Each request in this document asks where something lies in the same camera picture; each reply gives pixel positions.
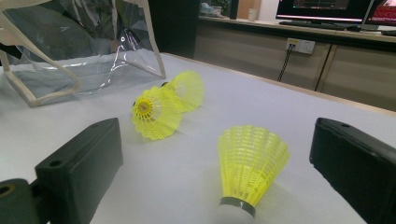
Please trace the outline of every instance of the monitor screen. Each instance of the monitor screen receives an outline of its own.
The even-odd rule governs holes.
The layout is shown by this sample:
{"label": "monitor screen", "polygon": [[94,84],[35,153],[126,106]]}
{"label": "monitor screen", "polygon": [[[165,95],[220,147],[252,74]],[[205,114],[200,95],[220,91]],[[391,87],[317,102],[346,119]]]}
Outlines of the monitor screen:
{"label": "monitor screen", "polygon": [[279,0],[281,20],[361,24],[371,0]]}
{"label": "monitor screen", "polygon": [[365,23],[396,26],[396,0],[375,0]]}

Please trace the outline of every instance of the clear plastic bag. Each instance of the clear plastic bag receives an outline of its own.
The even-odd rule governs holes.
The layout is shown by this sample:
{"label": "clear plastic bag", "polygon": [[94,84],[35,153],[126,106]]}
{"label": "clear plastic bag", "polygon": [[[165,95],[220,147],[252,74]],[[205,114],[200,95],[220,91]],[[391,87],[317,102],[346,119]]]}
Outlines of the clear plastic bag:
{"label": "clear plastic bag", "polygon": [[0,26],[22,53],[1,53],[5,74],[30,106],[165,78],[147,0],[6,0]]}

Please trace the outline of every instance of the yellow shuttlecock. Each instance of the yellow shuttlecock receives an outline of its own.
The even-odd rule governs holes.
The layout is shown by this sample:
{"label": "yellow shuttlecock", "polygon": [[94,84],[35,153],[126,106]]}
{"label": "yellow shuttlecock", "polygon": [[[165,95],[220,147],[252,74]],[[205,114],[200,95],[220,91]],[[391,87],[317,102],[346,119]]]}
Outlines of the yellow shuttlecock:
{"label": "yellow shuttlecock", "polygon": [[217,223],[253,223],[256,204],[290,157],[288,146],[275,133],[246,125],[225,131],[218,150],[223,198]]}
{"label": "yellow shuttlecock", "polygon": [[163,88],[175,94],[180,101],[182,112],[196,109],[204,100],[204,82],[194,71],[178,74],[170,82],[164,83]]}
{"label": "yellow shuttlecock", "polygon": [[144,137],[164,139],[177,129],[182,113],[177,99],[167,90],[153,87],[143,91],[132,107],[132,123]]}

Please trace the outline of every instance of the table surface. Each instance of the table surface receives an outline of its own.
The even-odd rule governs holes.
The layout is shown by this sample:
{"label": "table surface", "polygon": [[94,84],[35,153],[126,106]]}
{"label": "table surface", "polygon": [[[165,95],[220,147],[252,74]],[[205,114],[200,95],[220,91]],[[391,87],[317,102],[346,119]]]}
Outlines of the table surface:
{"label": "table surface", "polygon": [[220,22],[228,22],[228,23],[235,23],[235,24],[266,27],[266,28],[276,28],[276,29],[289,30],[289,31],[308,32],[308,33],[319,34],[319,35],[334,35],[334,36],[351,37],[351,38],[358,38],[358,39],[396,43],[395,36],[381,35],[380,31],[378,31],[378,32],[334,31],[334,30],[318,29],[318,28],[311,28],[311,27],[280,25],[278,22],[271,22],[271,21],[248,21],[248,20],[244,20],[244,19],[230,20],[230,19],[220,19],[220,18],[209,18],[209,17],[203,17],[203,16],[200,17],[200,20],[220,21]]}
{"label": "table surface", "polygon": [[131,106],[163,80],[105,95],[29,108],[0,75],[0,180],[35,179],[34,167],[89,125],[120,120],[124,165],[92,224],[211,223],[221,198],[218,137],[251,124],[279,134],[290,160],[257,205],[256,223],[364,223],[309,163],[317,118],[343,121],[396,147],[395,113],[163,54],[168,80],[185,70],[205,83],[202,105],[178,130],[144,139]]}

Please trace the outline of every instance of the electrical socket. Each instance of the electrical socket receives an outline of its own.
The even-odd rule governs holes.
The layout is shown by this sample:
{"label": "electrical socket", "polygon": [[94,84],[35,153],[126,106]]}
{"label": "electrical socket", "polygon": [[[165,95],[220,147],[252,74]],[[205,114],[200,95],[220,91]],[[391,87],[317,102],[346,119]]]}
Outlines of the electrical socket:
{"label": "electrical socket", "polygon": [[298,51],[301,53],[312,54],[314,51],[315,41],[301,40]]}
{"label": "electrical socket", "polygon": [[290,45],[294,45],[291,51],[298,51],[300,48],[300,40],[295,38],[288,38],[288,42],[286,43],[286,49],[289,49]]}

